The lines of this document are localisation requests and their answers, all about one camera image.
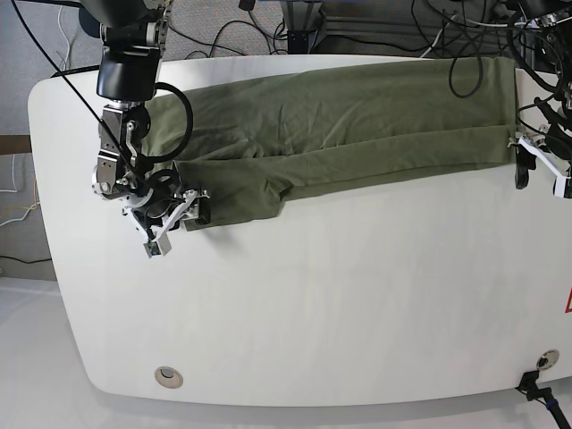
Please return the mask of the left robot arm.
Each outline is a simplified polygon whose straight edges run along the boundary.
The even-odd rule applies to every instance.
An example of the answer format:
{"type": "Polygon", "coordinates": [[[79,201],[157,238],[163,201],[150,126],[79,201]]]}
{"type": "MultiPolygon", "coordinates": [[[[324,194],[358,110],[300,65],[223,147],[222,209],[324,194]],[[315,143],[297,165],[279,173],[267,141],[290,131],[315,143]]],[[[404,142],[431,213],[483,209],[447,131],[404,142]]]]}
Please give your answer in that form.
{"type": "Polygon", "coordinates": [[[513,59],[541,89],[548,93],[517,110],[517,114],[537,109],[546,121],[540,128],[518,121],[526,131],[514,144],[515,186],[524,189],[529,173],[542,162],[555,177],[552,193],[571,198],[571,3],[569,1],[516,1],[511,7],[506,37],[513,59]],[[543,61],[552,67],[556,82],[550,84],[534,69],[515,46],[514,31],[531,32],[543,61]]]}

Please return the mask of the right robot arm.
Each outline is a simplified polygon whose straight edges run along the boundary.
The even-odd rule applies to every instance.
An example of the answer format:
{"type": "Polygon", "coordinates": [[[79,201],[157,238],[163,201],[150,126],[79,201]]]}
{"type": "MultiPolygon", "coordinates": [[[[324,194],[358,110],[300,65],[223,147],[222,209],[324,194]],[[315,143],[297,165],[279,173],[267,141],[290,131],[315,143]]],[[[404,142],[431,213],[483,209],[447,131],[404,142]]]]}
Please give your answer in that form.
{"type": "Polygon", "coordinates": [[[208,193],[188,188],[173,162],[188,146],[193,131],[193,111],[187,97],[171,84],[158,81],[172,4],[160,1],[84,1],[82,6],[99,24],[103,43],[97,76],[97,94],[107,100],[99,119],[100,148],[92,188],[105,200],[123,199],[123,212],[141,228],[148,242],[179,227],[183,221],[210,222],[208,193]],[[159,156],[143,153],[150,132],[146,108],[159,90],[167,91],[183,107],[185,129],[181,141],[159,156]]]}

